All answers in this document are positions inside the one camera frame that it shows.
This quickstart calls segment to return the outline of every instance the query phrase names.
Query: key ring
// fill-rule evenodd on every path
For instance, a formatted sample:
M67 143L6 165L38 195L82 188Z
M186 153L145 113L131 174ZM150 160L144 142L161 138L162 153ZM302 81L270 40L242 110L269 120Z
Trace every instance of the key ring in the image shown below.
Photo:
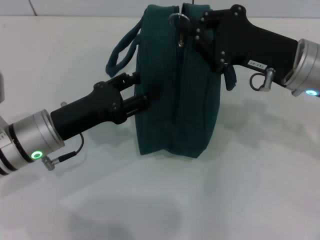
M173 25L173 23L172 23L172 20L173 20L173 18L174 18L175 16L178 16L179 18L182 17L182 18L184 18L184 19L186 19L186 20L188 20L188 21L190 22L190 19L189 19L186 15L184 15L184 14L182 14L182 13L179 13L179 12L177 12L177 13L172 13L172 14L168 17L168 22L169 22L170 26L173 27L174 29L176 29L176 28L174 27L174 25Z
M255 76L264 76L264 77L265 77L266 75L263 74L263 73L257 72L257 73L253 74L253 75L250 77L250 80L249 80L250 87L251 87L253 90L259 92L260 89L264 86L264 83L263 83L259 88L256 88L256 87L254 86L254 84L253 84L253 79L254 79Z

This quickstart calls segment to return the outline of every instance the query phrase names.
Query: bag strap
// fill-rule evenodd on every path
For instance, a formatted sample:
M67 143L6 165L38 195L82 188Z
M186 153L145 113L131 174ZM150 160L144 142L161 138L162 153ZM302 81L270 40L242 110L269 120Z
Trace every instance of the bag strap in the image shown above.
M121 69L123 69L135 54L137 45L140 43L141 39L138 32L141 29L143 19L144 17L140 19L140 21L134 26L134 28L132 28L113 49L109 61L105 67L106 73L111 78L116 75ZM131 46L129 47L127 54L125 55L123 60L117 64L119 53L126 49L126 47L128 47L130 43Z

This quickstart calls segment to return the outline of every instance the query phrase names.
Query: green fabric bag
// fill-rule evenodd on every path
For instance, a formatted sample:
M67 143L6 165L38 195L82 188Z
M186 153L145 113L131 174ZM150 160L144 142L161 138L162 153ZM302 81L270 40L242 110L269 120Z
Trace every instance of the green fabric bag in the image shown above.
M182 13L200 19L209 5L184 3ZM113 77L131 60L138 47L136 71L141 84L135 94L152 92L161 87L162 95L150 108L135 116L140 154L167 150L176 155L197 158L208 146L220 106L221 75L193 49L193 39L184 39L169 25L168 18L179 7L149 5L139 23L114 48L106 66ZM213 32L207 31L213 39ZM125 58L118 56L132 42ZM227 90L236 85L233 67L224 73Z

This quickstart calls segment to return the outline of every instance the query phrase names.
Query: black cable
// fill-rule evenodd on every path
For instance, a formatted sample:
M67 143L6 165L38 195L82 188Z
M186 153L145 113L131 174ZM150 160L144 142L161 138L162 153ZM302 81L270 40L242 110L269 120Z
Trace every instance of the black cable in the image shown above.
M80 145L79 149L75 152L76 154L78 154L78 153L81 151L81 149L83 148L83 146L84 146L84 144L85 144L84 136L82 135L81 132L80 132L79 135L80 135L80 137L81 137L81 145Z
M33 5L32 2L31 2L31 0L28 0L28 2L29 2L29 4L30 4L30 7L31 7L31 9L32 9L33 14L34 14L35 16L38 16L37 13L36 13L36 10L35 10L35 8L34 8L34 5Z
M253 85L253 83L252 83L252 80L254 79L255 76L264 76L264 77L265 77L266 75L264 75L263 73L257 72L257 73L253 74L253 75L250 77L250 80L249 80L250 87L251 87L253 90L259 92L260 89L261 89L261 87L263 86L263 84L262 84L259 88L256 88L256 87Z
M79 149L78 149L77 151L72 151L72 152L69 152L69 153L67 153L67 154L64 154L64 155L59 156L59 157L58 157L58 160L59 160L60 163L62 163L63 161L68 160L68 159L74 157L75 155L77 155L77 154L81 151L81 149L83 148L83 146L84 146L84 144L85 144L85 138L84 138L84 136L82 135L82 133L79 133L79 135L80 135L80 137L81 137L81 145L80 145Z

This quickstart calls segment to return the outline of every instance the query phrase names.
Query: green led light ring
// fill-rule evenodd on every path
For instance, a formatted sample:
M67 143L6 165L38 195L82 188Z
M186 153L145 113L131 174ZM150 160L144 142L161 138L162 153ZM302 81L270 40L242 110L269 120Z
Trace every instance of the green led light ring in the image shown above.
M43 153L41 151L34 151L32 154L31 154L31 158L33 159L39 159L41 158L43 155Z

